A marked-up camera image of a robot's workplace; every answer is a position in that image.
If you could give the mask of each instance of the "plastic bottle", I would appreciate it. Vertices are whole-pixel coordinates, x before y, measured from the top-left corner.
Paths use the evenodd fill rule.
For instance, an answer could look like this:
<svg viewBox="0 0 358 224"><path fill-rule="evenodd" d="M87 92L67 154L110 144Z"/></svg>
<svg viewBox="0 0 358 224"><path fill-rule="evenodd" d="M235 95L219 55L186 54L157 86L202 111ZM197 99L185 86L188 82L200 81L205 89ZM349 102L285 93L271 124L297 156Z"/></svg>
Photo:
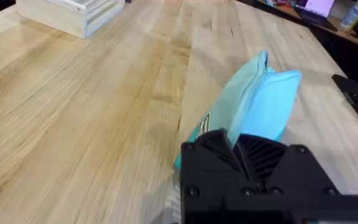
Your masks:
<svg viewBox="0 0 358 224"><path fill-rule="evenodd" d="M358 21L358 1L347 13L346 17L341 22L341 27L346 30L350 30Z"/></svg>

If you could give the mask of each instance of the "pink screen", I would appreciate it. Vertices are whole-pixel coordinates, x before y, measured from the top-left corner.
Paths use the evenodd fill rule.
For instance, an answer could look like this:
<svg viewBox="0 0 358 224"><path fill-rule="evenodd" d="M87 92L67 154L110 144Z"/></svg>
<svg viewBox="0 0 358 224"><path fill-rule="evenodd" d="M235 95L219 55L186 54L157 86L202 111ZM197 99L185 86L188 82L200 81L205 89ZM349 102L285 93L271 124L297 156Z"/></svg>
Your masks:
<svg viewBox="0 0 358 224"><path fill-rule="evenodd" d="M328 17L335 0L308 0L305 8Z"/></svg>

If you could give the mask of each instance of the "screw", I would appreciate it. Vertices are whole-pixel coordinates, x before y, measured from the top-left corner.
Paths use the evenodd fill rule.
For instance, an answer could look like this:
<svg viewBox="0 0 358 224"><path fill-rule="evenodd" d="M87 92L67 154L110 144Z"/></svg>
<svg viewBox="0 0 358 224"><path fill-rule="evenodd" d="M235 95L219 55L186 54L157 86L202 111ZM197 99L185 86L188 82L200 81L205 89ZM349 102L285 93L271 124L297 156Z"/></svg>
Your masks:
<svg viewBox="0 0 358 224"><path fill-rule="evenodd" d="M200 190L198 190L196 187L188 187L187 194L189 197L197 197L200 194Z"/></svg>
<svg viewBox="0 0 358 224"><path fill-rule="evenodd" d="M327 190L327 193L328 193L328 195L330 195L330 196L336 195L336 191L335 191L334 189L328 189L328 190Z"/></svg>
<svg viewBox="0 0 358 224"><path fill-rule="evenodd" d="M283 191L278 187L273 187L270 189L270 193L273 195L282 195Z"/></svg>
<svg viewBox="0 0 358 224"><path fill-rule="evenodd" d="M253 194L255 194L255 191L250 189L250 188L244 187L242 189L242 194L244 194L244 195L253 195Z"/></svg>
<svg viewBox="0 0 358 224"><path fill-rule="evenodd" d="M185 146L185 149L187 151L193 151L194 150L194 145L192 143L187 143Z"/></svg>
<svg viewBox="0 0 358 224"><path fill-rule="evenodd" d="M302 152L302 153L305 153L306 152L306 149L304 147L298 147L298 151L299 152Z"/></svg>

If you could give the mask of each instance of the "blue pouch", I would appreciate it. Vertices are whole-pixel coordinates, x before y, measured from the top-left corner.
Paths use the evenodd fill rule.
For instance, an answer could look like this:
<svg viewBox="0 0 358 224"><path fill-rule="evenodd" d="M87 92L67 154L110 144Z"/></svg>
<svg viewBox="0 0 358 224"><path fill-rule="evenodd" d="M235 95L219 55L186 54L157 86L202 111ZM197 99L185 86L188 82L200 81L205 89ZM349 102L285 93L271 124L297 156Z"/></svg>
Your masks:
<svg viewBox="0 0 358 224"><path fill-rule="evenodd" d="M241 133L277 140L291 115L301 80L297 70L276 74L263 50L228 81L215 104L202 117L188 141L224 128L233 148ZM180 169L181 157L175 165Z"/></svg>

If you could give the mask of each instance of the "black plastic mount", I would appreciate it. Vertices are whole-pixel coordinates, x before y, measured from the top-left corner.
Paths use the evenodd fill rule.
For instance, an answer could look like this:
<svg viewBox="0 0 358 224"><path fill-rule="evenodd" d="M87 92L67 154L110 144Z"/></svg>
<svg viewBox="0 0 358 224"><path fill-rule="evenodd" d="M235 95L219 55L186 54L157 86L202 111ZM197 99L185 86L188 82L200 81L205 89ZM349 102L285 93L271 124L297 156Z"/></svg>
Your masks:
<svg viewBox="0 0 358 224"><path fill-rule="evenodd" d="M342 94L345 96L347 102L353 107L354 111L358 114L358 84L348 78L340 75L333 75L333 80L338 86Z"/></svg>
<svg viewBox="0 0 358 224"><path fill-rule="evenodd" d="M226 131L181 146L182 223L358 221L358 195L341 195L311 151Z"/></svg>

